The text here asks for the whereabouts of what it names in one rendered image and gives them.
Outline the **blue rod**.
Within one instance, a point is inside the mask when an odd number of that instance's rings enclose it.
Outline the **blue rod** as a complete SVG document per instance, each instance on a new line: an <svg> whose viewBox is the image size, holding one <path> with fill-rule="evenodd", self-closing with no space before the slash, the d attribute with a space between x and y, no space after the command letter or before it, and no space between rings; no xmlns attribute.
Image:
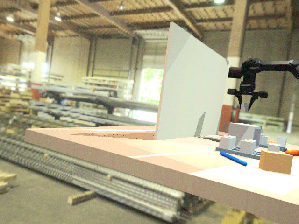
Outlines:
<svg viewBox="0 0 299 224"><path fill-rule="evenodd" d="M229 155L229 154L227 154L227 153L225 153L225 152L223 152L223 151L220 151L220 154L223 155L223 156L225 156L225 157L227 157L227 158L229 158L229 159L232 160L232 161L235 161L235 162L237 162L237 163L243 165L243 166L247 166L247 162L244 162L244 161L242 161L242 160L240 160L240 159L237 159L237 158L235 158L235 157L232 156L232 155Z"/></svg>

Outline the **white flat panel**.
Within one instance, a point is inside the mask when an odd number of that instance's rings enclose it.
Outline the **white flat panel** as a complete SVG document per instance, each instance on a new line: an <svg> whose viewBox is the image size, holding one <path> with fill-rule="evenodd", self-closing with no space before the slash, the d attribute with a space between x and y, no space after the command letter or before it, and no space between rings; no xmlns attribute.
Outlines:
<svg viewBox="0 0 299 224"><path fill-rule="evenodd" d="M155 140L218 135L228 64L170 22Z"/></svg>

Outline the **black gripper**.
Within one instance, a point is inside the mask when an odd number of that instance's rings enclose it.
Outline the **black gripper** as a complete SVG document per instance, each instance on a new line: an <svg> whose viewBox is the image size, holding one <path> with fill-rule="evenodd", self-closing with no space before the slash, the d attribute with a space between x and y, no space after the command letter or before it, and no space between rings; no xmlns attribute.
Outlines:
<svg viewBox="0 0 299 224"><path fill-rule="evenodd" d="M250 81L251 83L256 82L256 80L254 80L254 79L243 79L244 84L247 84L248 81ZM235 95L238 98L240 108L241 108L241 104L242 104L242 95L251 95L252 97L250 99L249 108L248 108L248 111L249 111L252 104L254 103L254 101L256 99L258 99L259 96L261 98L267 98L268 97L268 93L266 91L259 91L259 92L253 92L253 91L254 90L252 90L251 93L248 93L248 92L240 92L240 91L237 91L237 89L230 89L229 88L227 94Z"/></svg>

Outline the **orange-handled screwdriver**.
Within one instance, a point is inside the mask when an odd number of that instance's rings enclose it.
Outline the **orange-handled screwdriver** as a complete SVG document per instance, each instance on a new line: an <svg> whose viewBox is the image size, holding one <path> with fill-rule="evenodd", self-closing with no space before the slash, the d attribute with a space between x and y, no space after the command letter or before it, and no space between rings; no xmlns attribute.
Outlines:
<svg viewBox="0 0 299 224"><path fill-rule="evenodd" d="M299 155L298 150L287 150L285 153L290 155Z"/></svg>

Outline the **tan rectangular block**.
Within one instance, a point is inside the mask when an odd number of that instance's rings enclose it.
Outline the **tan rectangular block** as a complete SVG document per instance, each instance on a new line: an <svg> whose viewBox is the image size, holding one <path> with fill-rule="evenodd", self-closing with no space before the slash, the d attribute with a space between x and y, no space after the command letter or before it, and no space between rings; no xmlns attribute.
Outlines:
<svg viewBox="0 0 299 224"><path fill-rule="evenodd" d="M261 150L259 168L290 175L292 159L293 156L290 154Z"/></svg>

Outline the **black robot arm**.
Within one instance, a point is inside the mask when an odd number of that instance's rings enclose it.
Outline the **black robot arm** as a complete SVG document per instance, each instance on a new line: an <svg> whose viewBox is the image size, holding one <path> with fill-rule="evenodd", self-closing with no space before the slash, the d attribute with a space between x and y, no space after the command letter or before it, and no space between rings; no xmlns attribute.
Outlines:
<svg viewBox="0 0 299 224"><path fill-rule="evenodd" d="M259 58L250 58L242 63L241 67L230 67L228 78L256 79L256 74L261 71L289 71L299 80L299 71L296 69L299 61L263 61ZM256 83L248 81L247 84L241 82L240 92L251 92L256 89Z"/></svg>

